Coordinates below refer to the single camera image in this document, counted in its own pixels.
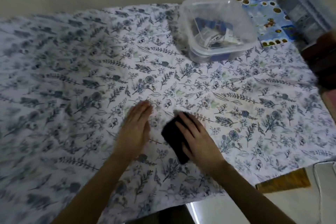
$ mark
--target tablecloth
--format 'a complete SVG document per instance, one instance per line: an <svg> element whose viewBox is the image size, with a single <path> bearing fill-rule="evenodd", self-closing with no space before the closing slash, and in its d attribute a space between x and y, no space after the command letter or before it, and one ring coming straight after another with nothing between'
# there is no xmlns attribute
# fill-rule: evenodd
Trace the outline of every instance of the tablecloth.
<svg viewBox="0 0 336 224"><path fill-rule="evenodd" d="M251 184L336 154L316 78L292 43L256 44L196 64L176 4L0 23L0 221L49 223L111 154L128 109L154 106L150 141L99 223L122 223L224 193L161 136L175 111L196 115Z"/></svg>

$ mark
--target translucent container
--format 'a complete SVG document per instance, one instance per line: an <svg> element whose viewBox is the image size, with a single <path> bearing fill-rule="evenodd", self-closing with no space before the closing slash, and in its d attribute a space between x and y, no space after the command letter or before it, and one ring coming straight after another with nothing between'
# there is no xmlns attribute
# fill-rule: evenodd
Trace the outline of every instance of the translucent container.
<svg viewBox="0 0 336 224"><path fill-rule="evenodd" d="M308 44L315 43L321 35L336 27L336 16L323 0L280 0L279 6Z"/></svg>
<svg viewBox="0 0 336 224"><path fill-rule="evenodd" d="M180 26L196 63L236 58L255 46L257 32L236 0L185 0Z"/></svg>

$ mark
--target forearm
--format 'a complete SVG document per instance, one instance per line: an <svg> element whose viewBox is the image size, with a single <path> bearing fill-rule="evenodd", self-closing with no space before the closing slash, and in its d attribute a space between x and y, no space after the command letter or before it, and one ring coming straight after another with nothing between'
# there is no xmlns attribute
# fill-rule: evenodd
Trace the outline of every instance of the forearm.
<svg viewBox="0 0 336 224"><path fill-rule="evenodd" d="M295 224L227 162L223 161L221 170L213 174L213 178L225 189L251 224Z"/></svg>
<svg viewBox="0 0 336 224"><path fill-rule="evenodd" d="M129 162L112 154L52 224L96 224Z"/></svg>

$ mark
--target black object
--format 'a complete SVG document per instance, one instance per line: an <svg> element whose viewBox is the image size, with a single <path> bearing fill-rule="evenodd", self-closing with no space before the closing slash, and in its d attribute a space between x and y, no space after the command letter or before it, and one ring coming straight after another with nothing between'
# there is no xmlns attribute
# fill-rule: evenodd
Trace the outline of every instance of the black object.
<svg viewBox="0 0 336 224"><path fill-rule="evenodd" d="M175 122L178 121L183 126L187 128L187 125L183 122L180 116L175 117L170 122L168 122L163 128L161 135L166 140L166 142L173 148L175 154L181 164L185 164L188 162L188 156L182 150L182 143L184 143L187 148L190 150L189 144L185 139L184 135L181 133L179 128L175 125Z"/></svg>

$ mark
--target white tile floor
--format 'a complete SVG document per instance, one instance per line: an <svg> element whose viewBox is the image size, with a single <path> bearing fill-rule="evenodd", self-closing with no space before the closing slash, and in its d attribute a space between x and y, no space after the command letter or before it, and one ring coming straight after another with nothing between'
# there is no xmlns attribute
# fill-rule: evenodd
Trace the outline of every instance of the white tile floor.
<svg viewBox="0 0 336 224"><path fill-rule="evenodd" d="M332 164L317 165L315 169L322 191L322 224L335 223L336 175ZM311 188L270 193L266 196L297 224L317 224L319 221L319 191L314 180L313 167L308 167L306 170L312 184ZM194 216L192 205L187 206L191 215ZM194 217L196 224L249 223L228 195L194 202L193 207L198 219L197 222Z"/></svg>

